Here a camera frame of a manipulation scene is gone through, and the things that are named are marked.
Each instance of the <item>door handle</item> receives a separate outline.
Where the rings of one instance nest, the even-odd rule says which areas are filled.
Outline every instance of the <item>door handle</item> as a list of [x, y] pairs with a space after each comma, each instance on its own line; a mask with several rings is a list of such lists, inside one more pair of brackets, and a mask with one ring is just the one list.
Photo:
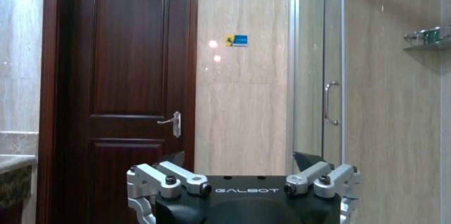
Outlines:
[[339, 125], [339, 121], [338, 120], [332, 120], [330, 117], [330, 95], [331, 95], [331, 87], [332, 86], [339, 86], [340, 83], [335, 80], [332, 80], [324, 88], [324, 119], [328, 123], [331, 123], [332, 125], [338, 126]]
[[182, 135], [182, 113], [180, 112], [176, 111], [171, 119], [166, 121], [158, 121], [156, 123], [159, 125], [172, 123], [172, 133], [176, 138], [180, 138], [180, 135]]

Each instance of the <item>black screw knob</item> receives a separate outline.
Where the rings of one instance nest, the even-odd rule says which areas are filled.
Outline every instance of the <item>black screw knob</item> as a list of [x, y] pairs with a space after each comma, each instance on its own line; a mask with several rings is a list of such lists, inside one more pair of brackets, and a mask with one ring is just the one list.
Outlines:
[[319, 182], [324, 185], [330, 185], [331, 184], [331, 178], [328, 175], [322, 175], [322, 177], [319, 178]]
[[287, 183], [283, 187], [284, 193], [287, 193], [288, 196], [294, 196], [296, 192], [296, 187], [291, 183]]
[[200, 187], [200, 195], [208, 196], [211, 193], [211, 185], [208, 183], [204, 183]]
[[178, 179], [174, 175], [167, 175], [167, 185], [174, 185], [178, 182]]

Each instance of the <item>sink vanity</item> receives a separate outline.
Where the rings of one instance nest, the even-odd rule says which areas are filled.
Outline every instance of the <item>sink vanity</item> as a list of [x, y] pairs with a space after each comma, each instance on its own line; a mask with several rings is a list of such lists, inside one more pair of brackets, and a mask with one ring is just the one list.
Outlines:
[[31, 196], [33, 155], [0, 154], [0, 223], [21, 223], [23, 201]]

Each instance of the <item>dark brown door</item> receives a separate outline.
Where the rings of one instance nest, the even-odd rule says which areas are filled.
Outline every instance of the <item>dark brown door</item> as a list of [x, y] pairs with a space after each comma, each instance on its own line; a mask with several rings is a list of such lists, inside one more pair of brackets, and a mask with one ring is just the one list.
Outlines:
[[[190, 6], [190, 0], [73, 0], [61, 223], [135, 223], [130, 166], [186, 150], [192, 168]], [[179, 138], [172, 124], [156, 123], [176, 111]]]

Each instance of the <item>sticker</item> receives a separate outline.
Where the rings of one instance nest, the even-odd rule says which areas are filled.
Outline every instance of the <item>sticker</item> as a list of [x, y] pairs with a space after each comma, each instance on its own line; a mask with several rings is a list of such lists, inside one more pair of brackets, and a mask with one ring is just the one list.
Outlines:
[[226, 40], [227, 47], [247, 47], [247, 35], [230, 35]]

